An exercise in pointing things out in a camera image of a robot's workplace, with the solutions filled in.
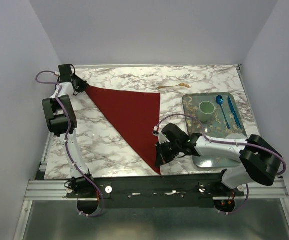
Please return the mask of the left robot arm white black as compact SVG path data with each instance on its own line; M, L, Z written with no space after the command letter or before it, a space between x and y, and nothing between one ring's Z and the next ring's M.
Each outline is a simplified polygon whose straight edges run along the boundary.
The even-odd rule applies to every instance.
M48 82L49 85L54 85L55 89L51 97L42 100L42 107L48 130L60 141L70 167L71 179L65 183L65 187L70 194L89 198L99 191L78 144L78 122L71 102L71 96L84 92L88 83L76 75L72 64L59 65L58 71L41 71L35 81L43 84L39 76L44 73L57 77L56 82Z

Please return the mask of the gold fork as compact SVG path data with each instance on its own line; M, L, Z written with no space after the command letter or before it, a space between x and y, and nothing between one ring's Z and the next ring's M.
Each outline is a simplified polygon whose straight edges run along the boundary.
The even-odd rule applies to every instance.
M177 88L177 87L184 87L184 88L188 88L188 89L191 88L191 86L190 86L189 84L186 84L186 83L180 83L180 84L177 84L177 85L159 86L159 87L157 87L157 89L158 89L158 90L161 90L161 89Z

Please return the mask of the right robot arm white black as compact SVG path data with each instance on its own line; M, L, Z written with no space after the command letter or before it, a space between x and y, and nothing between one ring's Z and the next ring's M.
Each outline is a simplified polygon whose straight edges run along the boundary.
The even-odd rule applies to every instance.
M239 166L223 170L221 179L215 182L215 192L220 196L252 182L272 186L283 164L282 156L259 135L252 134L246 139L224 139L202 133L188 135L173 123L162 130L155 126L153 135L158 138L157 167L184 156L219 157L238 162Z

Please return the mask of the dark red cloth napkin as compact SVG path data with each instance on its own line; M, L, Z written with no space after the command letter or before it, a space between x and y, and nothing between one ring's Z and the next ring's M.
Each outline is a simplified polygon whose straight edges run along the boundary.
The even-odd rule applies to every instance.
M160 122L161 95L95 86L85 92L130 147L160 175L155 165L158 140L153 130Z

